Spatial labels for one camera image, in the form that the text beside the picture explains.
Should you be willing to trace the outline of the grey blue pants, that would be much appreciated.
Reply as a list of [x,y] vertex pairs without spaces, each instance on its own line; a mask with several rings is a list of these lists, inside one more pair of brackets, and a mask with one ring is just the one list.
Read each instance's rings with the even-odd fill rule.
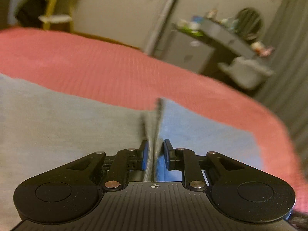
[[24,180],[96,151],[115,155],[148,140],[149,162],[135,180],[177,181],[168,172],[161,144],[205,155],[217,151],[258,169],[264,162],[251,133],[196,114],[166,98],[153,110],[132,110],[55,92],[1,75],[1,230],[19,221],[13,203]]

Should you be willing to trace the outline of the grey curtain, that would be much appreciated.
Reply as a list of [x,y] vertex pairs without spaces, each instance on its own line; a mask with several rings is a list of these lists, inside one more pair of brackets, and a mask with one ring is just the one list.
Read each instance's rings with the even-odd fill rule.
[[296,149],[307,148],[307,0],[283,0],[264,39],[276,48],[274,75],[256,99],[287,126]]

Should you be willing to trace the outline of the grey upholstered chair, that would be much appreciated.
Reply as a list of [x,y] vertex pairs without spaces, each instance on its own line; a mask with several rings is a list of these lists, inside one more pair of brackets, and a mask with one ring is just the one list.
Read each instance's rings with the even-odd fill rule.
[[274,74],[273,70],[257,60],[242,56],[236,57],[229,65],[218,63],[218,68],[244,90],[256,89]]

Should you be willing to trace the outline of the red ribbed bedspread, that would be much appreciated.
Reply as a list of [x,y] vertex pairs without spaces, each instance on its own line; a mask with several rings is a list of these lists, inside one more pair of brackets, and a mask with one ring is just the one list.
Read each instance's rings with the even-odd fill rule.
[[254,99],[218,82],[126,46],[58,31],[1,31],[1,73],[48,89],[131,109],[171,99],[202,116],[251,132],[266,171],[296,192],[307,211],[307,181],[281,120]]

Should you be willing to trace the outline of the pink plush toy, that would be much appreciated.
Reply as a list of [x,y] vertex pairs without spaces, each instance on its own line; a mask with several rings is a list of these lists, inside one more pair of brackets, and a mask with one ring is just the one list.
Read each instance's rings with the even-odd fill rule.
[[252,43],[251,48],[259,57],[268,57],[275,51],[273,46],[265,46],[261,41]]

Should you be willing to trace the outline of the grey bedside cabinet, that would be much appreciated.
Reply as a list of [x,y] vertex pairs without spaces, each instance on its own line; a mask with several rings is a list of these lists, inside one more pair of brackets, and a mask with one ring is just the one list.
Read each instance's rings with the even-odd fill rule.
[[157,58],[177,67],[200,74],[215,48],[189,34],[173,29]]

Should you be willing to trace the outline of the grey vanity desk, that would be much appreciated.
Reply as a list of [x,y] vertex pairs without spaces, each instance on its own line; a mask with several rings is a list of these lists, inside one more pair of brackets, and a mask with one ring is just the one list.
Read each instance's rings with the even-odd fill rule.
[[202,71],[205,76],[215,76],[219,71],[219,63],[229,65],[233,59],[239,56],[246,59],[255,59],[262,65],[267,64],[265,60],[257,56],[246,42],[219,23],[205,19],[200,26],[200,31],[205,36],[205,43],[213,48],[213,53]]

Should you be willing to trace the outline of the green cloth on cabinet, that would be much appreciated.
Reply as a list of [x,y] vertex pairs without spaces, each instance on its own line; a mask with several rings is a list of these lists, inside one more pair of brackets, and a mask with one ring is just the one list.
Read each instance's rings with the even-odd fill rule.
[[188,28],[187,26],[176,26],[177,30],[181,33],[185,33],[187,35],[190,35],[192,37],[196,37],[196,38],[201,38],[204,37],[205,35],[198,31],[198,30],[192,30],[190,28]]

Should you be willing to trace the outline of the oval vanity mirror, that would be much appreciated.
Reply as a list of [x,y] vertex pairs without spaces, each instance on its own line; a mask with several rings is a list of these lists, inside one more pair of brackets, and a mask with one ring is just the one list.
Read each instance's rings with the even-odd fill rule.
[[259,11],[248,7],[240,10],[236,19],[238,20],[235,33],[244,41],[256,40],[263,28],[263,19]]

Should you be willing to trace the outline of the white blue cup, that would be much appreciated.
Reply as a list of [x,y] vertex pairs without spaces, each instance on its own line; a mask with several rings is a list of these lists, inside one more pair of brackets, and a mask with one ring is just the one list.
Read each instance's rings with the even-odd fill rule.
[[190,20],[190,22],[188,23],[188,28],[190,30],[194,30],[194,31],[197,31],[199,30],[201,24],[203,23],[204,21],[204,17],[202,16],[193,16]]

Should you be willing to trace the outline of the black bag on floor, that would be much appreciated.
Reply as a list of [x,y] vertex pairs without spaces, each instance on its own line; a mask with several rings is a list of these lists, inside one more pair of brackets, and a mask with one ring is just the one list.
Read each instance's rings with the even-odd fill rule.
[[46,0],[24,0],[14,12],[17,22],[22,27],[41,28],[40,16],[45,14]]

